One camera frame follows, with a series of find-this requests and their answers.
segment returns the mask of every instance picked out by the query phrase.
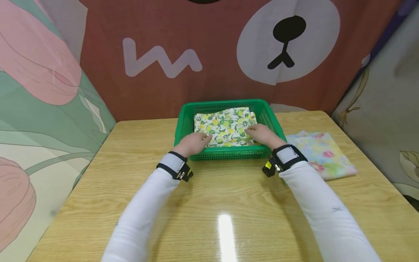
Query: wooden table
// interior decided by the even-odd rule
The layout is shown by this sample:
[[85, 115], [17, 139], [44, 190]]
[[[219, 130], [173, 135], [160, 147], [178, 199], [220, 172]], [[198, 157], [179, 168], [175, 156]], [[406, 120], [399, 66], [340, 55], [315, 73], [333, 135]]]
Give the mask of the wooden table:
[[[328, 184], [383, 261], [419, 261], [419, 215], [323, 112], [276, 114], [285, 134], [326, 131], [358, 168]], [[30, 256], [100, 261], [131, 197], [173, 145], [177, 119], [119, 122]], [[265, 160], [192, 162], [156, 223], [149, 261], [321, 261], [310, 227]]]

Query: bear nose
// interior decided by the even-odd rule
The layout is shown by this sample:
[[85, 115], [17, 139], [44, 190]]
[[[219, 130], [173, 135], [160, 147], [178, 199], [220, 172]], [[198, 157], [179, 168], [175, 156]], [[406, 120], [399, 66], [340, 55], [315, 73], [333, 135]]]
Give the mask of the bear nose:
[[299, 16], [288, 17], [274, 27], [274, 37], [282, 43], [296, 39], [305, 31], [305, 20]]

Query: folded cloth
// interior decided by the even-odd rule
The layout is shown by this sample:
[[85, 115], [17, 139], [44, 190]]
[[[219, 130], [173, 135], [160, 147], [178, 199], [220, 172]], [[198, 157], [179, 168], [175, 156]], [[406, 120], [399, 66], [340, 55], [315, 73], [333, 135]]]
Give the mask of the folded cloth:
[[248, 107], [229, 108], [194, 116], [194, 132], [212, 135], [207, 147], [255, 145], [256, 141], [244, 132], [254, 124], [257, 124], [256, 116]]
[[301, 131], [295, 135], [288, 135], [287, 141], [303, 153], [308, 163], [324, 180], [358, 173], [328, 133]]

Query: white sleeve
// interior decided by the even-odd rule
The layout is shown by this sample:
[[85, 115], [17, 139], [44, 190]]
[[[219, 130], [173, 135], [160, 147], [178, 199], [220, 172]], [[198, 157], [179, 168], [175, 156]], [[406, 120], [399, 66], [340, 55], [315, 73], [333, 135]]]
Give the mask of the white sleeve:
[[279, 176], [303, 210], [325, 262], [381, 261], [348, 209], [306, 161]]
[[[166, 156], [163, 160], [171, 158], [171, 161], [177, 161]], [[161, 168], [148, 177], [116, 224], [102, 262], [147, 261], [148, 239], [154, 222], [179, 182]]]

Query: white zigzag pattern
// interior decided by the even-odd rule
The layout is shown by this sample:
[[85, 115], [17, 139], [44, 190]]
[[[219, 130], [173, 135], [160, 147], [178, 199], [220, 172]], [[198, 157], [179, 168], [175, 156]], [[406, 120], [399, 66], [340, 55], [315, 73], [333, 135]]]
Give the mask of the white zigzag pattern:
[[124, 49], [125, 73], [127, 76], [134, 77], [138, 75], [155, 61], [160, 64], [163, 72], [168, 78], [175, 78], [188, 65], [195, 72], [202, 70], [201, 61], [196, 52], [192, 49], [185, 50], [185, 52], [172, 64], [166, 51], [161, 46], [153, 47], [138, 60], [135, 41], [133, 39], [123, 39], [122, 46]]

